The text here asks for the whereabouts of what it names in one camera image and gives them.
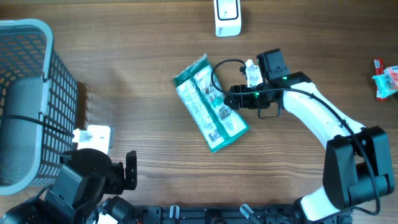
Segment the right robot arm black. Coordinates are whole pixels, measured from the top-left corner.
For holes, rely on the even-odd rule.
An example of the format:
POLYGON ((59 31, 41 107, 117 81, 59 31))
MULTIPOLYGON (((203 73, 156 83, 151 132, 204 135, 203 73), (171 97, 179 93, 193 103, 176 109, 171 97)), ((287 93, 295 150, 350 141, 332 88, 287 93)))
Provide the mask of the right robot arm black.
POLYGON ((346 223, 354 210, 395 189, 387 133, 349 118, 328 101, 302 72, 292 73, 279 49, 268 50, 256 62, 243 62, 246 84, 232 86, 224 103, 234 110, 263 110, 276 103, 296 116, 325 148, 322 186, 298 198, 289 208, 273 205, 264 223, 346 223))

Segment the green 3M gloves packet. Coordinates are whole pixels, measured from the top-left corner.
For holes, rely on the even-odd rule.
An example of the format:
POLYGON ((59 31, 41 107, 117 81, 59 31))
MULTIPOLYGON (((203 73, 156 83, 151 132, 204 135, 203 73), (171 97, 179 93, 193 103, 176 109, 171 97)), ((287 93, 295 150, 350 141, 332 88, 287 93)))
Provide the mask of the green 3M gloves packet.
POLYGON ((207 55, 194 61, 172 79, 178 97, 191 114, 212 153, 232 144, 246 131, 247 123, 224 104, 225 95, 207 55))

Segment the red Nescafe stick sachet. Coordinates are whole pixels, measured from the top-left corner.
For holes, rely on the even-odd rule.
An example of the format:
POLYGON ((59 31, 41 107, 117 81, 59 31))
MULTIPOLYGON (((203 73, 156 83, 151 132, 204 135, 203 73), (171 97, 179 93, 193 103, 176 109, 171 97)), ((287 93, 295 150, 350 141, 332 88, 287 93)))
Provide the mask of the red Nescafe stick sachet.
POLYGON ((379 78, 383 76, 384 74, 384 62, 383 59, 381 58, 375 58, 374 59, 374 66, 375 66, 375 72, 376 72, 376 98, 378 101, 384 102, 387 101, 386 98, 382 98, 381 92, 379 91, 379 78))

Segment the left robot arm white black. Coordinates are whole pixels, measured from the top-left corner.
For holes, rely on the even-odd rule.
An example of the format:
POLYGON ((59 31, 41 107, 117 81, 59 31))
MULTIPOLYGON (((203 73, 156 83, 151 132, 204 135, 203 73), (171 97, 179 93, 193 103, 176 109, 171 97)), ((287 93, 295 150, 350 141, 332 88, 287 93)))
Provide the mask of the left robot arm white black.
POLYGON ((126 162, 113 163, 96 149, 67 151, 54 184, 35 197, 10 209, 1 223, 86 223, 99 221, 97 204, 105 194, 121 195, 137 187, 137 154, 130 151, 126 162))

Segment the pink tissue packet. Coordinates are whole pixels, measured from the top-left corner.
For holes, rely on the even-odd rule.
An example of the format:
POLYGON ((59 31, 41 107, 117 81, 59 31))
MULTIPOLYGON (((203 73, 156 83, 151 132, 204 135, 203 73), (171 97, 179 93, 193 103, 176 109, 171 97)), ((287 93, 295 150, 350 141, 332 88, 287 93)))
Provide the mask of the pink tissue packet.
POLYGON ((387 67, 384 69, 387 81, 391 84, 393 89, 397 89, 398 86, 398 66, 387 67))

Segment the white wet wipes pack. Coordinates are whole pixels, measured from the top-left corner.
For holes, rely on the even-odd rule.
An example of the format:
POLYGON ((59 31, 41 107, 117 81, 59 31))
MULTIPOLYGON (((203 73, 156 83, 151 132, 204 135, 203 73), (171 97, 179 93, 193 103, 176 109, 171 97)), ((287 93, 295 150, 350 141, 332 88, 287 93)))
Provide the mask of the white wet wipes pack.
POLYGON ((389 75, 375 75, 372 77, 377 86, 376 96, 379 98, 388 98, 389 96, 397 93, 397 89, 395 89, 391 84, 391 78, 389 75))

